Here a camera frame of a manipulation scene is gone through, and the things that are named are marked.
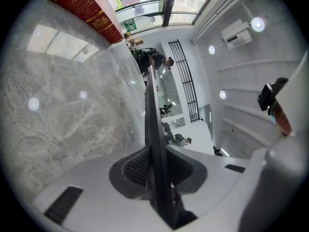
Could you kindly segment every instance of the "person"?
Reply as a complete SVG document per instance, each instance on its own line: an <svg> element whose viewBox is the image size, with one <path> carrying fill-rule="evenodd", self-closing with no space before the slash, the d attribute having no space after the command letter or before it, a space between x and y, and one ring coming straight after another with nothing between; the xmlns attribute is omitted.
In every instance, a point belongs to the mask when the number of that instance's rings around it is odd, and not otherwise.
<svg viewBox="0 0 309 232"><path fill-rule="evenodd" d="M160 112L161 112L161 114L162 114L162 115L168 114L168 113L171 111L171 108L172 108L172 107L173 107L172 104L160 106Z"/></svg>
<svg viewBox="0 0 309 232"><path fill-rule="evenodd" d="M153 66L154 70L158 70L162 64L168 70L174 65L174 60L171 57L167 58L155 48L150 48L147 52L139 50L138 52L135 52L133 56L139 65L142 74L148 71L150 65Z"/></svg>
<svg viewBox="0 0 309 232"><path fill-rule="evenodd" d="M268 109L268 115L272 116L273 121L278 125L284 136L291 135L292 128L275 97L288 81L289 79L280 77L273 84L266 83L257 98L261 110L265 111Z"/></svg>
<svg viewBox="0 0 309 232"><path fill-rule="evenodd" d="M184 138L181 134L176 134L169 144L183 148L186 145L191 144L191 142L192 139L190 137Z"/></svg>

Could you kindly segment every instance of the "black metal railing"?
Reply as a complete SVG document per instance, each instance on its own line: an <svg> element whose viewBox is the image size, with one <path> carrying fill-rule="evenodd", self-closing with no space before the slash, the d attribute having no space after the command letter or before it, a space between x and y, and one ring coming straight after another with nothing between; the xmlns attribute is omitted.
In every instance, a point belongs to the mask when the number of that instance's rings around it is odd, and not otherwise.
<svg viewBox="0 0 309 232"><path fill-rule="evenodd" d="M179 40L169 42L169 46L172 49L174 60L179 70L180 77L182 79L183 88L189 107L190 119L192 123L200 120L197 104L197 94L195 93L192 75Z"/></svg>

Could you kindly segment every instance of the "red box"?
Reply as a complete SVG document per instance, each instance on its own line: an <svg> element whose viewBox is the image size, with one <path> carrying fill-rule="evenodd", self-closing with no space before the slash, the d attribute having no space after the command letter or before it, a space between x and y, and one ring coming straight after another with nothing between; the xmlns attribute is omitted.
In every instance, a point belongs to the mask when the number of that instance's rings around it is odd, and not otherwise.
<svg viewBox="0 0 309 232"><path fill-rule="evenodd" d="M123 40L116 13L108 0L51 0L98 31L112 44Z"/></svg>

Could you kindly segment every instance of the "air conditioner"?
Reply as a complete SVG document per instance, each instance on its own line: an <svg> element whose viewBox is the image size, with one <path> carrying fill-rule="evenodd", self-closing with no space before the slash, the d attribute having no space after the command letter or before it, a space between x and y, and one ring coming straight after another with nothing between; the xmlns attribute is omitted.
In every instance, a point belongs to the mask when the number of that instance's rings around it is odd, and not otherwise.
<svg viewBox="0 0 309 232"><path fill-rule="evenodd" d="M238 19L221 32L229 49L252 41L251 35L247 29L248 27L248 22L242 22L242 20Z"/></svg>

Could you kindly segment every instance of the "marble wall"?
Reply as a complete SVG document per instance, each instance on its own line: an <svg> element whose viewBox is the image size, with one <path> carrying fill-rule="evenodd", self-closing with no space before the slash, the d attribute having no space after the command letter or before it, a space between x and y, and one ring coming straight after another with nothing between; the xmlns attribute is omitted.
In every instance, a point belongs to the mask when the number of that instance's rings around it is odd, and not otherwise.
<svg viewBox="0 0 309 232"><path fill-rule="evenodd" d="M95 53L80 62L87 44ZM0 65L1 159L27 200L81 161L143 145L145 85L130 51L58 5L24 8Z"/></svg>

